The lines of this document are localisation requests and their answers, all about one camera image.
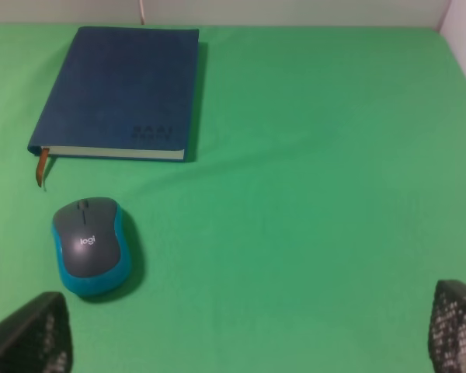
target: blue mouse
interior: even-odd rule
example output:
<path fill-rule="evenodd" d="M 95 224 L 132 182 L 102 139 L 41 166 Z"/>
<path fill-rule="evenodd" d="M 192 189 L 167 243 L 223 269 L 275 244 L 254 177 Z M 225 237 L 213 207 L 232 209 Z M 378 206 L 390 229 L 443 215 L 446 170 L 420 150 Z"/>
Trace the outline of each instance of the blue mouse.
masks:
<path fill-rule="evenodd" d="M 64 286 L 88 297 L 121 285 L 131 271 L 120 205 L 110 198 L 88 198 L 54 215 L 52 231 Z"/>

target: green backdrop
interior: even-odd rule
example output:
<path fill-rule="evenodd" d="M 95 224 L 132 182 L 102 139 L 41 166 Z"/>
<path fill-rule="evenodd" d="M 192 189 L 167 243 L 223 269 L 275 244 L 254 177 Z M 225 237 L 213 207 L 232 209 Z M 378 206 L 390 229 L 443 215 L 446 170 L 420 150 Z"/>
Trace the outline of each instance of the green backdrop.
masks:
<path fill-rule="evenodd" d="M 44 190 L 26 146 L 76 29 L 0 25 L 0 320 L 63 291 L 75 372 L 433 371 L 435 283 L 466 281 L 466 81 L 439 35 L 201 28 L 192 162 L 57 159 Z M 94 196 L 134 272 L 87 302 L 50 225 Z"/>

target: mouse scroll wheel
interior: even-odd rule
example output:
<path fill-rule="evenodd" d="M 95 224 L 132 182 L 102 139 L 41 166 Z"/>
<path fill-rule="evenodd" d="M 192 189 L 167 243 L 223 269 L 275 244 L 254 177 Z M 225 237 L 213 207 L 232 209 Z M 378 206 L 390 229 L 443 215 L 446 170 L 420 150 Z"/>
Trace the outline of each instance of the mouse scroll wheel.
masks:
<path fill-rule="evenodd" d="M 79 210 L 85 210 L 86 208 L 88 208 L 88 201 L 87 200 L 80 200 L 78 202 L 78 209 Z"/>

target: notebook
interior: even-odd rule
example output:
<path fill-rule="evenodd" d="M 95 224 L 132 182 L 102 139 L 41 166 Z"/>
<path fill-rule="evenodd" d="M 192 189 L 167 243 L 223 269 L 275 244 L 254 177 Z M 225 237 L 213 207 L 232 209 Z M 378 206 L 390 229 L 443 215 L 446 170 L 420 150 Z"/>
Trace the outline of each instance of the notebook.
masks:
<path fill-rule="evenodd" d="M 198 36 L 198 30 L 81 27 L 28 150 L 183 161 Z"/>

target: logi logo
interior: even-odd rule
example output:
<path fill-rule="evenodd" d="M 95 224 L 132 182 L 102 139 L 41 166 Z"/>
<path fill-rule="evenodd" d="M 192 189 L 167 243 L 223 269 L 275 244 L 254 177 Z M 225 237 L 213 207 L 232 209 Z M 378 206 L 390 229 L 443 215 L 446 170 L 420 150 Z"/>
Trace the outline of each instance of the logi logo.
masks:
<path fill-rule="evenodd" d="M 79 239 L 79 241 L 81 242 L 82 245 L 86 245 L 87 243 L 89 245 L 93 245 L 93 243 L 95 242 L 95 236 L 93 235 L 89 239 Z"/>

